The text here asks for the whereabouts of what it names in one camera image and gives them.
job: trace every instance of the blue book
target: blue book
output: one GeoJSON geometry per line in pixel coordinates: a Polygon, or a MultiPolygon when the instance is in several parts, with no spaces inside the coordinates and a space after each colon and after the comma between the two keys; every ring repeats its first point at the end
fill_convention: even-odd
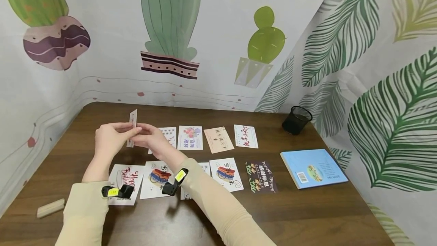
{"type": "Polygon", "coordinates": [[[348,181],[325,149],[285,151],[281,157],[298,189],[348,181]]]}

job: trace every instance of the barcode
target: barcode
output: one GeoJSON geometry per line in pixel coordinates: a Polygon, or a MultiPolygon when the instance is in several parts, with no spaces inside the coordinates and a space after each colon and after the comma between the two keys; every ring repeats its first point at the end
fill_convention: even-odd
{"type": "Polygon", "coordinates": [[[305,176],[304,172],[296,172],[296,174],[298,175],[298,178],[299,178],[301,183],[307,183],[308,182],[308,179],[305,176]]]}

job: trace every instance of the finger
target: finger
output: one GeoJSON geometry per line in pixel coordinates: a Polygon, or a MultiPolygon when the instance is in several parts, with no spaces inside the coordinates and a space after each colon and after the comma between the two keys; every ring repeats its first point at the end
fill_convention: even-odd
{"type": "Polygon", "coordinates": [[[148,142],[149,137],[150,137],[149,135],[138,134],[136,136],[131,137],[130,140],[132,140],[134,143],[135,142],[148,142]]]}
{"type": "Polygon", "coordinates": [[[114,129],[121,129],[121,128],[129,128],[132,127],[132,123],[107,123],[106,125],[112,126],[114,129]]]}
{"type": "Polygon", "coordinates": [[[140,146],[144,148],[149,148],[145,142],[134,142],[134,146],[140,146]]]}
{"type": "Polygon", "coordinates": [[[138,134],[139,131],[141,131],[142,128],[132,128],[129,131],[124,132],[122,135],[124,135],[124,137],[127,139],[130,139],[131,137],[135,136],[136,134],[138,134]]]}
{"type": "Polygon", "coordinates": [[[115,131],[117,131],[118,133],[123,133],[123,132],[129,131],[130,129],[132,129],[132,127],[120,128],[120,129],[116,129],[115,131]]]}
{"type": "Polygon", "coordinates": [[[159,128],[154,127],[153,125],[150,125],[148,123],[137,123],[137,127],[143,128],[143,131],[149,131],[150,133],[153,133],[156,130],[159,130],[159,128]]]}

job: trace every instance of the wrist strap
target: wrist strap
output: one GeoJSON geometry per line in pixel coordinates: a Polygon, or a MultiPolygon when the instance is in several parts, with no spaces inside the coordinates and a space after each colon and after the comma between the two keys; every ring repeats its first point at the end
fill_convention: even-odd
{"type": "Polygon", "coordinates": [[[188,173],[188,169],[182,168],[181,171],[179,171],[178,174],[176,174],[176,176],[174,177],[174,184],[171,184],[169,182],[165,183],[163,187],[163,194],[174,196],[188,173]]]}

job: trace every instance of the white curtain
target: white curtain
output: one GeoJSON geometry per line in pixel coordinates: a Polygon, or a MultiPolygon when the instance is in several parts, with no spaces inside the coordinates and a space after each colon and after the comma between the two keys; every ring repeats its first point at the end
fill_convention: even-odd
{"type": "Polygon", "coordinates": [[[322,1],[0,0],[0,214],[88,103],[253,111],[322,1]]]}

